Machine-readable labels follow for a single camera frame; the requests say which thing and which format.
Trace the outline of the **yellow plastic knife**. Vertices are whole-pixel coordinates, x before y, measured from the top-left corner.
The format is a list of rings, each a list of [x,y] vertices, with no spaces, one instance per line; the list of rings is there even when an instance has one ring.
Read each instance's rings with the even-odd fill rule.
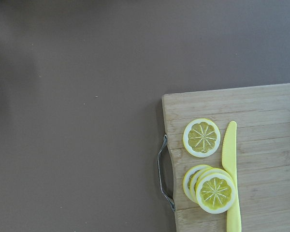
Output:
[[[224,170],[232,177],[235,186],[235,201],[227,211],[227,231],[241,232],[241,213],[237,186],[237,123],[231,121],[225,131],[222,146],[222,166]]]

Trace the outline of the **middle stacked lemon slice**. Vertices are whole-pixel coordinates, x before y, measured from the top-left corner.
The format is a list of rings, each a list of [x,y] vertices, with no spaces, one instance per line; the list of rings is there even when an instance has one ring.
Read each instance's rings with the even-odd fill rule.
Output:
[[[192,196],[192,200],[195,203],[198,203],[197,198],[196,198],[196,186],[198,185],[198,183],[200,182],[200,180],[202,178],[204,178],[206,175],[208,174],[213,174],[213,173],[219,173],[219,174],[224,174],[227,177],[231,177],[226,171],[224,171],[223,169],[220,168],[207,168],[207,169],[202,169],[200,171],[198,171],[191,179],[190,182],[190,194]]]

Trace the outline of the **bottom stacked lemon slice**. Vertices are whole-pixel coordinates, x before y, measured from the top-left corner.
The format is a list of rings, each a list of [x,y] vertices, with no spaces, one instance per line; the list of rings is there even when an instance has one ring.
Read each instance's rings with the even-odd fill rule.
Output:
[[[194,200],[194,197],[190,193],[190,182],[192,177],[200,170],[202,169],[211,169],[212,167],[206,164],[201,164],[201,165],[196,165],[191,167],[184,175],[182,186],[183,186],[183,191],[185,195],[193,202],[196,203],[196,200]]]

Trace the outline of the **single lemon slice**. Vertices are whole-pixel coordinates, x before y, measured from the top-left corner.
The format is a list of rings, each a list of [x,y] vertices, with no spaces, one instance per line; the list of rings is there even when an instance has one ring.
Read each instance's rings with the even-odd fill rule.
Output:
[[[189,122],[183,132],[183,145],[189,154],[206,158],[214,154],[220,144],[220,131],[217,125],[207,119],[198,118]]]

